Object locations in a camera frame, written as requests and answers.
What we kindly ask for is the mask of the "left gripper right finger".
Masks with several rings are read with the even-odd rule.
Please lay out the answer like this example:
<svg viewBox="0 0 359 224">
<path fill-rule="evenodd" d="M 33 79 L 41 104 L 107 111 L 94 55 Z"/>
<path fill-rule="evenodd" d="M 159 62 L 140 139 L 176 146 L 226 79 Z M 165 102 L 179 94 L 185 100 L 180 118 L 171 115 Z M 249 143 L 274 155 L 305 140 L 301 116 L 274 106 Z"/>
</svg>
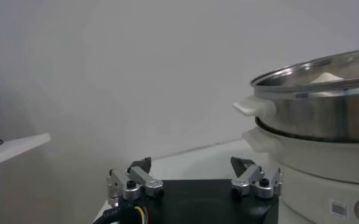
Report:
<svg viewBox="0 0 359 224">
<path fill-rule="evenodd" d="M 232 194 L 242 198 L 255 194 L 258 198 L 279 197 L 282 191 L 283 173 L 277 167 L 266 173 L 261 166 L 251 159 L 232 156 L 230 163 L 236 177 L 231 180 Z"/>
</svg>

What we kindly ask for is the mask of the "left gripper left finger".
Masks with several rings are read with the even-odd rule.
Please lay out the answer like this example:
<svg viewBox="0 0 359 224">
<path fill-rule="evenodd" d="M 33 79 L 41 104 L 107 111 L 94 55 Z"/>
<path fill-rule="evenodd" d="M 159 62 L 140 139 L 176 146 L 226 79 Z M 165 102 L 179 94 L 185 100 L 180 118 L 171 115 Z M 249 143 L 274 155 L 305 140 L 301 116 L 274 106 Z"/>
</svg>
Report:
<svg viewBox="0 0 359 224">
<path fill-rule="evenodd" d="M 164 184 L 150 176 L 152 158 L 133 161 L 125 170 L 110 169 L 106 179 L 107 202 L 111 207 L 120 200 L 134 202 L 141 197 L 161 199 L 165 195 Z"/>
</svg>

